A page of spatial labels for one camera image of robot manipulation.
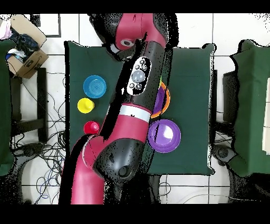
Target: orange ring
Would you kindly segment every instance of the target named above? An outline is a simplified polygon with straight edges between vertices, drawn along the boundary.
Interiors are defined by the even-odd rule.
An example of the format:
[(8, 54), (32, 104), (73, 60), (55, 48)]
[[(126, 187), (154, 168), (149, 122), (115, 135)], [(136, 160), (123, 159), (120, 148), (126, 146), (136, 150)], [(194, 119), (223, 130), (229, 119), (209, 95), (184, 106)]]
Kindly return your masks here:
[(171, 96), (170, 96), (169, 89), (167, 89), (167, 87), (165, 86), (165, 84), (163, 82), (161, 82), (161, 86), (160, 87), (166, 92), (166, 103), (165, 103), (163, 109), (160, 110), (160, 111), (158, 111), (155, 114), (152, 114), (151, 115), (151, 118), (156, 118), (159, 115), (163, 114), (168, 109), (169, 104), (170, 104)]

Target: cardboard box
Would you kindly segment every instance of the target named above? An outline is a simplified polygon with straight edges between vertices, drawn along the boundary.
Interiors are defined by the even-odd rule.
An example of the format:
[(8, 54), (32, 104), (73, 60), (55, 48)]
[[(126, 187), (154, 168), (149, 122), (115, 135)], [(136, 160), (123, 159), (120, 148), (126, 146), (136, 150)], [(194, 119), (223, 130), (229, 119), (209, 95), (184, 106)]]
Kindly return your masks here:
[[(27, 34), (41, 47), (46, 41), (46, 36), (24, 15), (14, 15), (11, 18), (11, 27), (19, 34)], [(22, 78), (29, 79), (38, 68), (49, 58), (42, 50), (35, 51), (25, 63), (21, 63), (17, 58), (11, 56), (7, 59), (10, 71)]]

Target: blue bowl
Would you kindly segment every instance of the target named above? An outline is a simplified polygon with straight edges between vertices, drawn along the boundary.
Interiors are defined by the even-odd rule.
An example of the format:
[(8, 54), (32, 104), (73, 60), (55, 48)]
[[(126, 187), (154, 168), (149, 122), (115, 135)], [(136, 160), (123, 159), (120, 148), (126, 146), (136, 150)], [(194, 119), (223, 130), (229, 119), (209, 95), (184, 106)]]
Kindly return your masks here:
[(100, 98), (106, 92), (106, 82), (100, 76), (89, 76), (83, 83), (84, 93), (92, 99)]

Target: red cup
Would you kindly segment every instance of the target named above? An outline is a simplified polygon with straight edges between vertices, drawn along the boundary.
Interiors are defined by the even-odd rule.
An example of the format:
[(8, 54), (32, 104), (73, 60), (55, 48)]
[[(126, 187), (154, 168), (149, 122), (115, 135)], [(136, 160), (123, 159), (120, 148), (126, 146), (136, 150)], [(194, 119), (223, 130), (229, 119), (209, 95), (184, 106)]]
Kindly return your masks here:
[(97, 122), (86, 122), (83, 127), (84, 133), (86, 134), (97, 134), (99, 132), (99, 123)]

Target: table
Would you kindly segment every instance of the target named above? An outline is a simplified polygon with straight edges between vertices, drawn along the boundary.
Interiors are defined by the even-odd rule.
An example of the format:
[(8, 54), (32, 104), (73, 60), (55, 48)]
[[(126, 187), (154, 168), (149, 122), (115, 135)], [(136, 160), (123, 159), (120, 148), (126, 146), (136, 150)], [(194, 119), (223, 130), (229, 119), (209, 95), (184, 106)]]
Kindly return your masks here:
[[(102, 124), (123, 63), (116, 62), (103, 47), (82, 47), (68, 42), (70, 62), (70, 149), (84, 135), (83, 126), (94, 120)], [(146, 144), (141, 166), (148, 174), (211, 175), (208, 154), (208, 105), (210, 88), (210, 55), (214, 45), (202, 49), (173, 49), (171, 76), (166, 70), (162, 80), (171, 94), (171, 102), (162, 119), (170, 119), (181, 130), (181, 142), (168, 154), (154, 153)], [(90, 75), (99, 75), (107, 83), (103, 97), (93, 99), (95, 108), (88, 114), (77, 109), (87, 97), (83, 82)]]

